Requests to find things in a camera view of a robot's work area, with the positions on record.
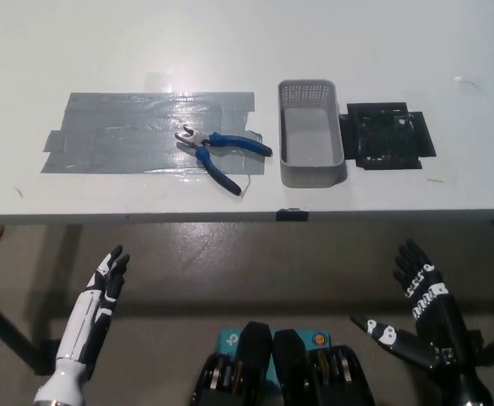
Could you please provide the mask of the white and black left hand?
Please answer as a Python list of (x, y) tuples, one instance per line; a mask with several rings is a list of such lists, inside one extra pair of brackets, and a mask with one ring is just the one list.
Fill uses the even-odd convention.
[(96, 267), (78, 296), (63, 332), (56, 360), (96, 364), (124, 285), (129, 255), (116, 246)]

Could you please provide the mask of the black right hand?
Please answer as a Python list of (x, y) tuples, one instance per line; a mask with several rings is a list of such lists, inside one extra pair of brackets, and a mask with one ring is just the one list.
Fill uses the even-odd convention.
[(476, 380), (475, 351), (442, 272), (412, 239), (398, 247), (395, 263), (393, 275), (409, 302), (416, 332), (360, 315), (350, 320), (382, 349), (434, 381)]

